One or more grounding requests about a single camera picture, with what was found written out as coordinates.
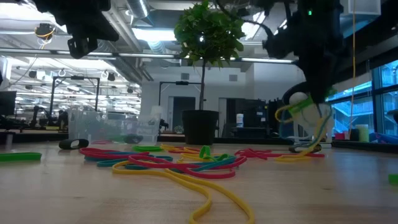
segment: black pot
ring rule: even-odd
[[[212,145],[218,120],[217,111],[182,111],[185,142],[196,145]]]

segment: door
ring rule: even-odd
[[[173,103],[173,131],[177,126],[182,125],[182,111],[195,109],[195,97],[174,97]]]

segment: computer monitor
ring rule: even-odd
[[[0,91],[0,115],[13,115],[17,91]]]

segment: desk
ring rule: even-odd
[[[236,144],[212,148],[232,154],[244,147],[287,151],[282,146]],[[41,163],[0,164],[2,224],[187,224],[190,213],[205,201],[162,177],[113,175],[109,168],[85,162],[78,151],[60,152],[57,142],[15,144],[14,149],[43,156]],[[325,159],[293,164],[249,159],[236,177],[213,181],[252,206],[257,224],[398,223],[398,188],[387,181],[388,174],[398,173],[398,156],[347,149],[324,152]],[[199,223],[245,223],[245,214],[234,203],[211,193],[212,209]]]
[[[266,128],[231,128],[235,138],[261,138],[267,137]]]

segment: green rubber band on table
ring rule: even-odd
[[[209,159],[209,160],[212,160],[214,162],[223,161],[224,159],[227,159],[229,157],[231,157],[231,156],[228,155],[228,154],[222,154],[222,155],[220,155],[218,157],[211,156],[210,147],[209,146],[203,146],[200,149],[200,152],[199,152],[199,158],[201,158],[201,159]]]
[[[159,146],[133,146],[132,149],[136,152],[162,152]]]
[[[398,174],[389,174],[388,182],[393,185],[398,185]]]
[[[39,152],[15,152],[0,154],[0,162],[39,161],[41,158],[42,154]]]

